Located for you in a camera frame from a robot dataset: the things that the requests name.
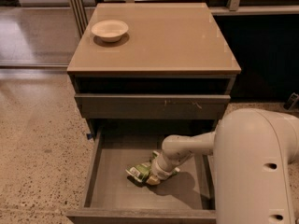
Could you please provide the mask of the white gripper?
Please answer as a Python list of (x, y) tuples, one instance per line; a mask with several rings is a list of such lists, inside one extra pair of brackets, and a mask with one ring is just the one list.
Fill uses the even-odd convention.
[(157, 186), (161, 183), (161, 180), (166, 180), (172, 175), (179, 172), (178, 157), (170, 156), (165, 152), (160, 152), (152, 161), (151, 172), (146, 180), (146, 183), (151, 186)]

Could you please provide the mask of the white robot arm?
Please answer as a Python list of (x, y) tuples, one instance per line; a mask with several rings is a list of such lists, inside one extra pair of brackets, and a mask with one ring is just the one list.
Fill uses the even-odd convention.
[(235, 110), (216, 130), (170, 135), (151, 171), (166, 180), (193, 154), (212, 154), (217, 224), (295, 224), (288, 164), (299, 155), (299, 118)]

